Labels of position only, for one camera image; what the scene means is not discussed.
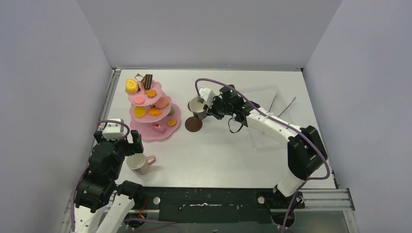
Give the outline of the pink green cube cake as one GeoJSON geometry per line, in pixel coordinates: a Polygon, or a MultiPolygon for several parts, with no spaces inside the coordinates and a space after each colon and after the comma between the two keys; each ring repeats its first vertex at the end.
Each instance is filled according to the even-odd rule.
{"type": "Polygon", "coordinates": [[[156,132],[156,133],[164,134],[164,133],[166,132],[166,130],[167,130],[167,127],[165,127],[164,125],[160,125],[160,124],[154,123],[154,124],[151,126],[151,129],[152,129],[154,132],[156,132]]]}

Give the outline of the yellow round cake slice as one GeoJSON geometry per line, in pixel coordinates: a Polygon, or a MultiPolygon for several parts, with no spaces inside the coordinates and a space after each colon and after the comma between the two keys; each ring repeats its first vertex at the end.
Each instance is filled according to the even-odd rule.
{"type": "Polygon", "coordinates": [[[146,107],[145,106],[136,106],[133,110],[135,117],[142,118],[146,115],[146,107]]]}

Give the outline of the orange flower cookie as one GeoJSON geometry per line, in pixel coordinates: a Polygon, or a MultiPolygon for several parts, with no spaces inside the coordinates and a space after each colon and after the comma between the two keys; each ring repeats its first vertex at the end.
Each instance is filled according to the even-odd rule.
{"type": "Polygon", "coordinates": [[[151,116],[159,117],[162,114],[162,111],[156,108],[151,108],[148,110],[148,114],[151,116]]]}

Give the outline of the black mug white inside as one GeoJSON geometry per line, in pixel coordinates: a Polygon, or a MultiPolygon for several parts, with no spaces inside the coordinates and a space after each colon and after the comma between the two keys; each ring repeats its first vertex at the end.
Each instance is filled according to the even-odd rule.
{"type": "Polygon", "coordinates": [[[194,117],[200,120],[204,120],[207,117],[207,112],[204,109],[204,107],[205,105],[197,102],[197,97],[194,97],[193,99],[190,100],[191,112],[193,113],[194,117]]]}

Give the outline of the pink round macaron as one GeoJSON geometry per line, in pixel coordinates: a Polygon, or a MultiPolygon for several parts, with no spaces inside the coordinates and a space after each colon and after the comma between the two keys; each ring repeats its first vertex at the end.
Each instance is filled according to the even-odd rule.
{"type": "Polygon", "coordinates": [[[142,96],[135,97],[133,99],[133,103],[136,104],[136,105],[142,105],[142,104],[145,103],[145,98],[142,97],[142,96]]]}

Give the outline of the orange round macaron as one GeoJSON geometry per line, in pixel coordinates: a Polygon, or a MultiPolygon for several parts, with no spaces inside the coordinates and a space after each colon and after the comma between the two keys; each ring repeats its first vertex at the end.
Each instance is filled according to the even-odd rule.
{"type": "Polygon", "coordinates": [[[168,122],[167,122],[167,125],[169,127],[174,127],[176,124],[177,124],[177,119],[175,119],[175,118],[169,119],[168,122]]]}

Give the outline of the metal serving tongs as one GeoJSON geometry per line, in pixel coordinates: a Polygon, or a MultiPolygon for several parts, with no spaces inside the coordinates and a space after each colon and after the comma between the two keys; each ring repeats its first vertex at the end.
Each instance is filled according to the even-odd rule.
{"type": "Polygon", "coordinates": [[[276,92],[271,105],[269,107],[269,112],[274,114],[276,117],[281,118],[288,109],[294,104],[296,97],[293,97],[292,100],[286,104],[280,91],[276,92]]]}

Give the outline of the orange scalloped cookie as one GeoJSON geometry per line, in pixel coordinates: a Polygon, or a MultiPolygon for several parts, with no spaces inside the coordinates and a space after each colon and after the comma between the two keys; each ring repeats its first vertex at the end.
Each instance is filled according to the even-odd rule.
{"type": "Polygon", "coordinates": [[[157,95],[157,91],[155,89],[149,89],[145,91],[145,94],[149,98],[154,98],[157,95]]]}

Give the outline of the yellow swirl roll cake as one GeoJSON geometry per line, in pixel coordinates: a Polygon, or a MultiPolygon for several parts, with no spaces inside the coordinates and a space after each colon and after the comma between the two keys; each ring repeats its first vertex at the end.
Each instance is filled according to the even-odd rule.
{"type": "Polygon", "coordinates": [[[126,79],[125,92],[127,94],[134,94],[139,91],[139,84],[135,79],[126,79]]]}

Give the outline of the chocolate layered cake slice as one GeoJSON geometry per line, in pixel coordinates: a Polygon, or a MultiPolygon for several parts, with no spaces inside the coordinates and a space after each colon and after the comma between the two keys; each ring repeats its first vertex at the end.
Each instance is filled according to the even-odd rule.
{"type": "Polygon", "coordinates": [[[153,82],[153,75],[146,74],[145,76],[143,76],[141,80],[141,85],[145,90],[150,90],[152,87],[152,82],[153,82]]]}

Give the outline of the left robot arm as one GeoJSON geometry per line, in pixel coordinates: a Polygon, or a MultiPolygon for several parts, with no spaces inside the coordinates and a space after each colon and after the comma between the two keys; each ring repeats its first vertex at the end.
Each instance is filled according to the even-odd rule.
{"type": "Polygon", "coordinates": [[[132,130],[131,136],[128,142],[126,138],[105,139],[101,131],[94,133],[97,143],[71,205],[73,233],[115,233],[128,212],[145,203],[142,185],[116,184],[125,158],[143,152],[141,135],[132,130]]]}

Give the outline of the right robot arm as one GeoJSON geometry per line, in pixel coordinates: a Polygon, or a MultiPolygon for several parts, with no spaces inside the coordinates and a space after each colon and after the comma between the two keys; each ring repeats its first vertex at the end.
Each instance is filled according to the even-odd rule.
{"type": "Polygon", "coordinates": [[[327,153],[316,128],[309,125],[300,127],[284,121],[266,111],[259,104],[248,100],[233,85],[224,85],[220,93],[216,94],[209,88],[197,88],[195,99],[201,106],[202,118],[213,116],[231,119],[244,127],[252,128],[274,139],[287,150],[287,170],[284,177],[274,187],[274,203],[279,207],[286,207],[292,201],[292,196],[309,180],[312,174],[321,166],[326,167],[327,179],[330,168],[327,163],[327,153]]]}

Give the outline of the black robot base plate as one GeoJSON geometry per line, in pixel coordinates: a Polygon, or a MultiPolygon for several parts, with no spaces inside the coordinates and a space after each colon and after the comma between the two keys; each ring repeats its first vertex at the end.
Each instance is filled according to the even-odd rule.
{"type": "Polygon", "coordinates": [[[140,203],[127,214],[127,223],[135,226],[141,216],[175,223],[281,224],[291,208],[287,222],[294,220],[294,210],[305,208],[303,194],[285,198],[271,188],[188,188],[143,187],[140,203]]]}

